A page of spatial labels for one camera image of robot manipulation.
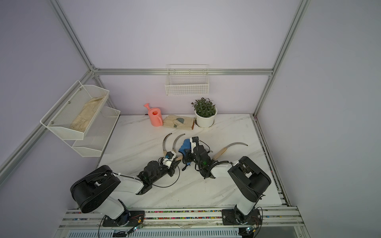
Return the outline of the blue microfibre rag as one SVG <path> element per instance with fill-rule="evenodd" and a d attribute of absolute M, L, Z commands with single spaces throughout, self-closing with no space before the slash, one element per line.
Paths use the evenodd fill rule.
<path fill-rule="evenodd" d="M 191 142 L 190 139 L 185 139 L 182 146 L 179 149 L 179 152 L 182 154 L 182 162 L 188 166 L 192 162 L 191 158 Z"/>

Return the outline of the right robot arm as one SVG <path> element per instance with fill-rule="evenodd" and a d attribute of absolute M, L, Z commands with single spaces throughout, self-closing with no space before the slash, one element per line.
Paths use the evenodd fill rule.
<path fill-rule="evenodd" d="M 249 217 L 255 210 L 258 201 L 265 195 L 271 185 L 271 179 L 249 157 L 243 156 L 235 162 L 219 161 L 218 158 L 233 145 L 246 145 L 243 142 L 234 142 L 209 157 L 202 145 L 185 149 L 182 153 L 186 163 L 194 162 L 196 169 L 204 179 L 231 178 L 242 196 L 234 208 L 236 216 Z"/>

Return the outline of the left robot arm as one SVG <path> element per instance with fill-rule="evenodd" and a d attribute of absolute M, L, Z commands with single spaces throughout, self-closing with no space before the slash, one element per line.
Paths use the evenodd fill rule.
<path fill-rule="evenodd" d="M 120 198 L 113 195 L 116 192 L 143 195 L 165 175 L 172 177 L 179 163 L 180 159 L 150 161 L 137 178 L 115 173 L 103 165 L 76 181 L 70 187 L 70 193 L 82 213 L 96 211 L 116 221 L 128 220 L 130 211 Z"/>

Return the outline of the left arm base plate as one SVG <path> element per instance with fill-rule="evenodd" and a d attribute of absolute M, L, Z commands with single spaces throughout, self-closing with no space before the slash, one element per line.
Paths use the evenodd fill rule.
<path fill-rule="evenodd" d="M 142 210 L 123 212 L 122 215 L 116 219 L 111 219 L 105 216 L 102 227 L 136 227 L 143 223 L 145 212 Z"/>

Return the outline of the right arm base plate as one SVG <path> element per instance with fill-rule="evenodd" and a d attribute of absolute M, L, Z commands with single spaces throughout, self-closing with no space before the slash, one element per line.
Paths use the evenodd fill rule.
<path fill-rule="evenodd" d="M 262 216 L 258 209 L 252 209 L 248 215 L 244 215 L 237 208 L 223 209 L 222 222 L 223 225 L 261 225 L 263 223 Z"/>

